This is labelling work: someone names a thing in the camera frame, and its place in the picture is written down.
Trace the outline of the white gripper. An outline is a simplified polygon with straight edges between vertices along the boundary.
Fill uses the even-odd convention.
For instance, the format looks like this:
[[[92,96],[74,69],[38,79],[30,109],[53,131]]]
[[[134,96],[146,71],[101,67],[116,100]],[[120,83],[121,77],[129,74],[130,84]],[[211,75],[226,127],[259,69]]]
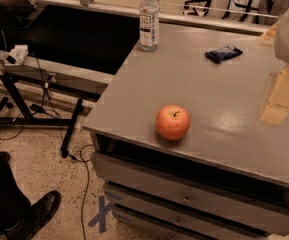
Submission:
[[[274,45],[276,57],[289,64],[289,8],[257,41],[265,46]],[[277,75],[260,120],[268,125],[279,125],[288,115],[289,67]]]

